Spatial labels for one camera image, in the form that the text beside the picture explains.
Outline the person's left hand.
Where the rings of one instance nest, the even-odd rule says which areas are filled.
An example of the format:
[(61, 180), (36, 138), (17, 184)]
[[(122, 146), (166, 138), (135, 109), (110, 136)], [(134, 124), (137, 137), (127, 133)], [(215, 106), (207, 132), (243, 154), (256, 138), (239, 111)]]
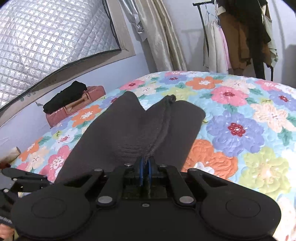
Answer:
[(0, 225), (0, 238), (4, 241), (13, 241), (15, 235), (15, 230), (4, 224)]

